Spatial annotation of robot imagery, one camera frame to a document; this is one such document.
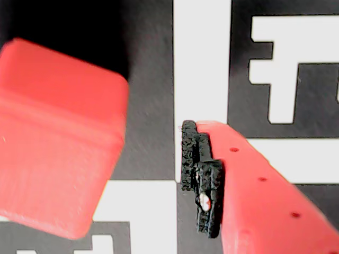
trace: black object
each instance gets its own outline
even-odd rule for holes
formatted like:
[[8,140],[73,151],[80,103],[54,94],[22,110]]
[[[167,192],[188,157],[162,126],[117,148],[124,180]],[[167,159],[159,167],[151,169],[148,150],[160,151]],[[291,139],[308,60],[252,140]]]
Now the black object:
[[[222,162],[212,158],[208,134],[198,133],[194,121],[184,121],[181,188],[183,191],[195,192],[198,210],[197,229],[208,238],[216,238],[219,235],[224,179]],[[205,204],[206,206],[202,204],[203,197],[208,197],[209,202]]]

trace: black rubber piece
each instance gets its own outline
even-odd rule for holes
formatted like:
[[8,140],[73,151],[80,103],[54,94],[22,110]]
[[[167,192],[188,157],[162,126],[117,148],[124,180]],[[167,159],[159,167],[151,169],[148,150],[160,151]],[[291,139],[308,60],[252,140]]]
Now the black rubber piece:
[[[224,199],[225,171],[220,160],[211,154],[209,136],[198,133],[194,121],[182,125],[182,171],[181,188],[195,192],[197,205],[197,231],[208,238],[219,235]],[[211,202],[209,211],[200,205],[199,196],[205,193]]]
[[197,143],[197,126],[193,121],[185,121],[182,125],[182,163],[181,163],[181,190],[194,190],[192,178],[194,165],[199,161]]

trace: red plastic block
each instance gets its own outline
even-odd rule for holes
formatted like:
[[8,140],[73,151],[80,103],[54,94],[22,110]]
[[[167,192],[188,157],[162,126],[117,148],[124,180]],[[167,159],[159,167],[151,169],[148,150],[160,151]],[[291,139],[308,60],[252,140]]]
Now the red plastic block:
[[243,136],[218,122],[197,126],[225,166],[224,254],[339,253],[339,234],[321,211]]
[[124,144],[119,74],[14,39],[0,54],[0,215],[83,237]]

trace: white pattern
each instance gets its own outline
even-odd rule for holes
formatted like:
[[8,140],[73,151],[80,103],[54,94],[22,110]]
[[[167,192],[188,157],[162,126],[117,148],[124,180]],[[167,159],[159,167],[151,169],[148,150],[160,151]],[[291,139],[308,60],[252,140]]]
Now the white pattern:
[[271,84],[271,123],[293,122],[298,64],[339,63],[338,27],[338,15],[253,17],[252,39],[274,43],[272,60],[249,65],[252,84]]
[[174,180],[110,180],[93,216],[96,222],[130,222],[131,254],[176,254]]
[[[178,126],[183,120],[216,120],[226,123],[228,104],[228,68],[224,68],[224,66],[229,61],[229,47],[226,41],[229,39],[227,34],[230,31],[230,11],[227,9],[229,3],[228,1],[209,1],[208,3],[211,5],[206,7],[208,10],[204,11],[205,6],[201,1],[191,3],[191,6],[188,6],[188,2],[179,2],[177,6],[174,6],[174,130],[175,179],[177,182],[180,182],[181,178],[181,133]],[[191,19],[185,20],[184,17],[193,11],[192,6],[197,6],[204,16],[192,15]],[[337,50],[338,16],[265,16],[255,17],[254,20],[252,35],[254,40],[273,41],[279,38],[279,42],[286,43],[285,47],[274,44],[274,48],[280,49],[280,51],[274,51],[273,59],[295,54],[291,60],[291,66],[284,65],[287,70],[291,67],[286,80],[291,80],[291,84],[294,85],[294,87],[286,89],[286,92],[289,93],[286,98],[289,97],[289,99],[283,101],[279,98],[271,98],[270,104],[272,122],[291,121],[290,112],[294,108],[294,102],[291,103],[293,95],[291,90],[295,89],[297,81],[297,63],[299,61],[339,62],[339,51]],[[299,39],[304,40],[298,34],[301,27],[307,28],[303,35],[308,35],[306,36],[308,40],[299,44]],[[322,36],[310,37],[313,29],[314,32],[321,33]],[[287,33],[290,37],[285,40],[281,38],[287,36]],[[323,46],[322,38],[327,38],[328,46],[326,45],[320,50],[319,46]],[[296,52],[294,46],[304,53]],[[252,82],[269,83],[272,81],[272,77],[267,73],[277,69],[259,68],[259,65],[266,62],[272,61],[251,61],[253,69],[250,70],[249,78]],[[212,77],[211,82],[208,82],[208,77]],[[288,103],[289,106],[283,108],[283,103]],[[292,183],[339,184],[339,170],[336,161],[337,151],[339,151],[338,139],[249,139],[249,142],[271,162],[282,176]]]
[[113,238],[111,235],[93,235],[93,250],[75,250],[74,254],[113,254]]

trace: printed pattern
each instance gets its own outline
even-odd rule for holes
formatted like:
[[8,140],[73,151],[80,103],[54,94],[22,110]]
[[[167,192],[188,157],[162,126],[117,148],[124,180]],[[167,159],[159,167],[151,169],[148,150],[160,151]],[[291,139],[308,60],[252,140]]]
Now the printed pattern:
[[[1,17],[8,15],[4,10],[9,2],[0,0],[0,13],[4,13]],[[283,174],[294,183],[339,183],[333,174],[339,148],[339,61],[315,61],[311,55],[313,60],[296,66],[296,114],[292,124],[286,123],[291,122],[291,110],[289,119],[272,119],[274,124],[268,121],[267,84],[271,80],[258,80],[263,70],[250,70],[256,60],[270,61],[276,40],[263,35],[255,38],[252,16],[339,14],[336,1],[300,0],[296,4],[293,0],[174,0],[172,6],[167,0],[124,0],[121,12],[131,66],[127,140],[92,228],[85,238],[68,241],[2,220],[3,253],[222,254],[220,238],[207,239],[197,233],[194,193],[182,192],[176,183],[180,172],[176,167],[174,175],[173,135],[175,132],[177,165],[181,157],[177,130],[186,119],[228,122],[249,138],[272,165],[284,169]],[[6,39],[2,31],[0,44]],[[277,142],[271,141],[276,137],[280,138]],[[293,160],[299,161],[295,167],[291,167]],[[339,228],[339,185],[298,187]]]

